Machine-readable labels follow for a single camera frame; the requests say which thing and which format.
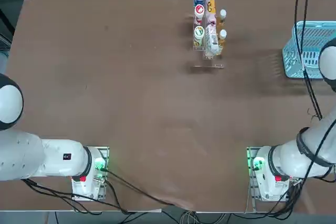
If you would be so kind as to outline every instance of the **bottle rack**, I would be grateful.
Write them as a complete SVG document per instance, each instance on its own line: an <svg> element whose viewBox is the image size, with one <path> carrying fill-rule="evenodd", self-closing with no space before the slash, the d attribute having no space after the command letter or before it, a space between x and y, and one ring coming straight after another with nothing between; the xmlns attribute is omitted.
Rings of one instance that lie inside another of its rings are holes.
<svg viewBox="0 0 336 224"><path fill-rule="evenodd" d="M204 61L211 61L211 64L209 64L209 62L204 62L205 64L202 64L201 66L194 66L194 67L203 67L203 68L224 68L224 64L220 63L220 62L215 62L216 57L218 57L218 55L213 55L212 53L208 52L206 50L206 39L205 39L205 15L203 16L202 19L202 27L204 29L204 37L202 40L202 45L201 46L196 46L194 45L194 30L196 28L196 25L194 23L194 19L193 19L193 31L192 31L192 35L193 35L193 50L194 51L202 51L203 52L203 60Z"/></svg>

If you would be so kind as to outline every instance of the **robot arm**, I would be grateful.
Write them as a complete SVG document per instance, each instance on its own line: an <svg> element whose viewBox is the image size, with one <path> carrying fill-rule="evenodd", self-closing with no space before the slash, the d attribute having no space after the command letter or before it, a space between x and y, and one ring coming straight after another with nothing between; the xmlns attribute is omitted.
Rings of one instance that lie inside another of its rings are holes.
<svg viewBox="0 0 336 224"><path fill-rule="evenodd" d="M101 152L76 141L40 139L10 129L21 117L23 104L19 86L0 74L0 181L71 176L74 193L94 199L104 195L103 172L97 169L106 168Z"/></svg>
<svg viewBox="0 0 336 224"><path fill-rule="evenodd" d="M336 92L336 39L320 52L323 79ZM261 199L278 201L289 186L289 178L304 178L316 150L336 119L336 106L317 125L302 129L296 139L277 146L263 146L253 162ZM324 176L336 164L336 127L329 132L308 177Z"/></svg>

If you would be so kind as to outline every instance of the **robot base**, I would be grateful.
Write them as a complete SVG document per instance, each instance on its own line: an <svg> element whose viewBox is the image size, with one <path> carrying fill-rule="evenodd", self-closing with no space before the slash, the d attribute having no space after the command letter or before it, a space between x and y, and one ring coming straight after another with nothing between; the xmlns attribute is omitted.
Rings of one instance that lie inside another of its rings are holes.
<svg viewBox="0 0 336 224"><path fill-rule="evenodd" d="M281 196L288 190L289 179L277 181L272 174L268 164L268 153L270 146L263 146L253 159L252 168L257 178L257 183L262 201L279 201ZM281 201L286 201L287 196L283 196Z"/></svg>
<svg viewBox="0 0 336 224"><path fill-rule="evenodd" d="M109 147L88 146L92 156L91 169L86 177L81 177L80 181L71 179L72 193L90 197L92 199L102 200L106 196L106 185L104 183L107 173L102 172L100 168L108 167ZM82 197L73 197L75 200L90 199Z"/></svg>

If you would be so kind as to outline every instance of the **tabletop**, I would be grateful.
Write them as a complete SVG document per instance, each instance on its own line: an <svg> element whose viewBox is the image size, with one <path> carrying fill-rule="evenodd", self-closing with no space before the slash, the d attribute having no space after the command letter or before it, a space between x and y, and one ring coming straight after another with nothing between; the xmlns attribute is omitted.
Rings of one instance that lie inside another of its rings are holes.
<svg viewBox="0 0 336 224"><path fill-rule="evenodd" d="M309 0L308 20L333 20L332 1ZM192 50L193 0L25 0L7 67L25 99L16 129L109 146L111 170L182 208L245 211L246 147L294 139L314 123L313 109L282 62L295 0L216 6L227 10L225 68L193 72L201 58ZM313 87L327 114L335 95L323 81ZM69 178L36 180L71 191ZM111 181L124 208L162 207ZM23 182L1 185L1 210L69 209ZM335 197L332 185L310 179L295 211L335 214Z"/></svg>

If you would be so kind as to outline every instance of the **small bottle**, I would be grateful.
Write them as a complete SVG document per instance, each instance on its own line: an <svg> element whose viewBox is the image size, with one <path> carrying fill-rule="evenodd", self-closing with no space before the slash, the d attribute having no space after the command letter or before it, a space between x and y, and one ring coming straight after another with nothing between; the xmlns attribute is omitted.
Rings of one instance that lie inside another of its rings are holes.
<svg viewBox="0 0 336 224"><path fill-rule="evenodd" d="M196 26L194 30L194 45L200 47L203 42L204 28L202 26Z"/></svg>
<svg viewBox="0 0 336 224"><path fill-rule="evenodd" d="M217 31L224 29L224 23L225 23L225 17L226 17L226 11L224 9L221 9L220 11L221 12L219 14L219 17L217 17L217 25L216 25Z"/></svg>
<svg viewBox="0 0 336 224"><path fill-rule="evenodd" d="M224 44L225 44L225 38L226 38L226 30L222 29L220 32L219 32L219 38L218 38L218 48L219 48L219 51L218 51L218 54L217 55L220 55L222 53L222 50L224 48Z"/></svg>
<svg viewBox="0 0 336 224"><path fill-rule="evenodd" d="M194 24L196 26L202 25L202 19L204 15L204 6L203 5L196 5L195 6L195 18L194 18Z"/></svg>
<svg viewBox="0 0 336 224"><path fill-rule="evenodd" d="M226 18L226 11L224 9L221 9L220 11L221 11L221 13L220 13L221 19L220 19L219 23L222 26L224 26L224 22L225 22L225 18Z"/></svg>

